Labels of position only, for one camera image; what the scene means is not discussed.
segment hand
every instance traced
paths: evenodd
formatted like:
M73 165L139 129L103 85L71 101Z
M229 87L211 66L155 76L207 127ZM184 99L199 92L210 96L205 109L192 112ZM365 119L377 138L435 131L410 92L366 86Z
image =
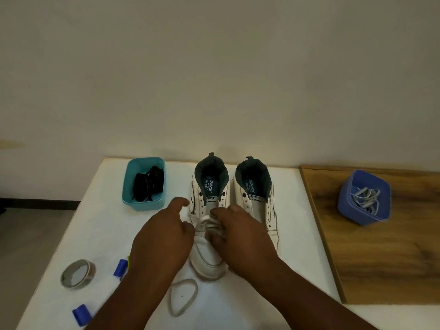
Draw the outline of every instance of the hand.
M133 240L129 272L144 275L154 271L157 277L173 280L194 244L194 227L179 216L188 205L187 199L174 198L146 222Z
M213 231L206 232L206 239L220 257L251 285L264 279L267 271L279 261L264 225L239 205L212 209L211 214L217 216L226 229L224 237Z

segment blue tape piece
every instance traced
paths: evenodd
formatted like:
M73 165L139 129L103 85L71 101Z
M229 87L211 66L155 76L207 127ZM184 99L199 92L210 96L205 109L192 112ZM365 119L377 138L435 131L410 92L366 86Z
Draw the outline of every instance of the blue tape piece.
M80 327L87 325L91 320L90 312L85 305L80 305L78 308L72 310L72 313Z
M121 278L125 271L127 271L127 267L129 266L129 261L126 259L119 260L118 267L116 267L116 270L113 273L113 276Z

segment white sneaker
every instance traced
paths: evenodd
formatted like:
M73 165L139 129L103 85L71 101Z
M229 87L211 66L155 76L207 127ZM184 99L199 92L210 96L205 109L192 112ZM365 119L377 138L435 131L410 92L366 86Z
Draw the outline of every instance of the white sneaker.
M247 156L237 166L234 176L235 199L252 217L266 225L266 230L278 250L278 230L274 209L274 186L267 166Z
M190 195L190 220L195 227L190 263L197 274L207 280L221 278L227 265L205 239L207 230L222 233L220 222L210 216L215 207L229 206L229 175L223 161L209 153L195 167Z

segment wood grain surface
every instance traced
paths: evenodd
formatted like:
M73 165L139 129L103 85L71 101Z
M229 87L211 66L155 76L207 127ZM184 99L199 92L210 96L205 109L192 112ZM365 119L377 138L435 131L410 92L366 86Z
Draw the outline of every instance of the wood grain surface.
M301 166L342 303L440 303L440 173L370 169L391 186L391 217L362 227L337 209L355 168Z

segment baseboard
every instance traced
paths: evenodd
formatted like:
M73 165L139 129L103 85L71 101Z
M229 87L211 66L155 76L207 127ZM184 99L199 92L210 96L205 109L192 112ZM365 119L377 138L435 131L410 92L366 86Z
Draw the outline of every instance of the baseboard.
M80 204L77 200L47 200L47 199L15 199L0 198L0 208L14 209L62 209L76 211Z

